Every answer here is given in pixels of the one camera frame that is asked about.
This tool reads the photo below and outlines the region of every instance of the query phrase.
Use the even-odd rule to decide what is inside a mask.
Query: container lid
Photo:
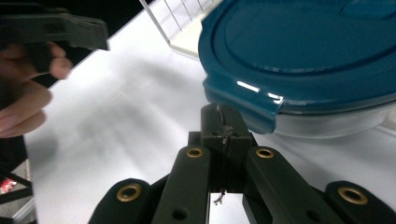
[[[395,14],[388,0],[224,0],[199,41],[206,96],[271,115],[394,101]]]

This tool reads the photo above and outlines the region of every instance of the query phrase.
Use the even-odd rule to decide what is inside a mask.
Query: plastic container
[[[396,103],[396,3],[226,0],[203,21],[210,102],[257,133],[327,138],[380,124]]]

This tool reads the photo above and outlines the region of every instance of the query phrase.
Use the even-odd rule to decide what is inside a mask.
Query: white tabletop
[[[51,90],[48,121],[26,134],[39,223],[87,223],[126,178],[167,175],[207,105],[200,63],[172,51],[143,12]],[[331,140],[256,135],[311,185],[362,185],[396,210],[396,132],[377,127]],[[240,196],[211,206],[212,223],[247,223]]]

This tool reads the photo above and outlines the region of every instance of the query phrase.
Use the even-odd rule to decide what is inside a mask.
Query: dish rack
[[[221,0],[139,0],[170,48],[198,59],[201,21]]]

